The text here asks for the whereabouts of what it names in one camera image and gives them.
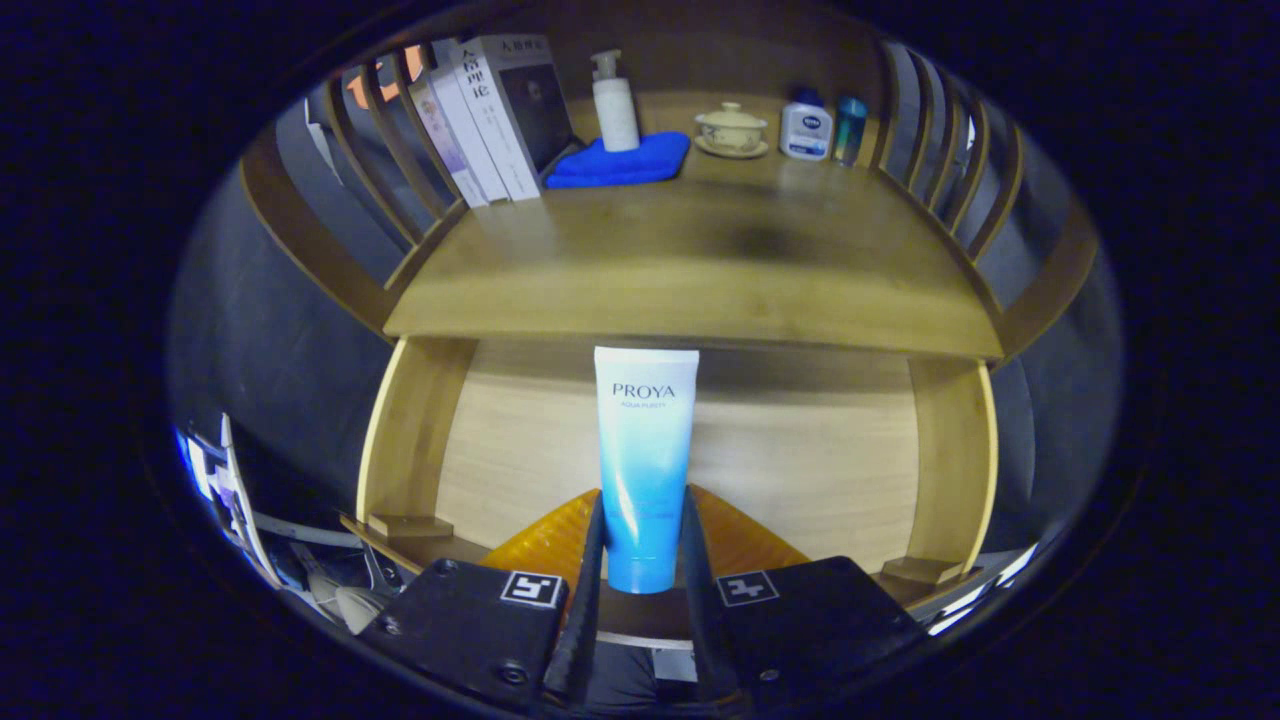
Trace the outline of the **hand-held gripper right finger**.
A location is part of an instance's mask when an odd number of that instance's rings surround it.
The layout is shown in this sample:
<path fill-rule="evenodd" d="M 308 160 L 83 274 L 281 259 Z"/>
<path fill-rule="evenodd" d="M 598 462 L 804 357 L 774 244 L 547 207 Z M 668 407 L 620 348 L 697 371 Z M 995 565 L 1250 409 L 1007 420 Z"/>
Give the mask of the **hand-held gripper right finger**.
<path fill-rule="evenodd" d="M 780 561 L 782 542 L 686 488 L 684 565 L 699 696 L 712 706 L 838 706 L 910 665 L 925 629 L 851 559 Z"/>

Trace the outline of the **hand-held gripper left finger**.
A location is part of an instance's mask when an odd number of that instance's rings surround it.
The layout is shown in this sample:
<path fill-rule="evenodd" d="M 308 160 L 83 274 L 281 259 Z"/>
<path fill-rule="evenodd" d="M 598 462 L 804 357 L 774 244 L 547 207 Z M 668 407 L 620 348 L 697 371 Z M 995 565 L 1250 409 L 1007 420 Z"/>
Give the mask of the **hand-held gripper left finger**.
<path fill-rule="evenodd" d="M 593 669 L 604 536 L 602 497 L 590 489 L 494 561 L 428 565 L 361 643 L 486 714 L 567 714 Z"/>

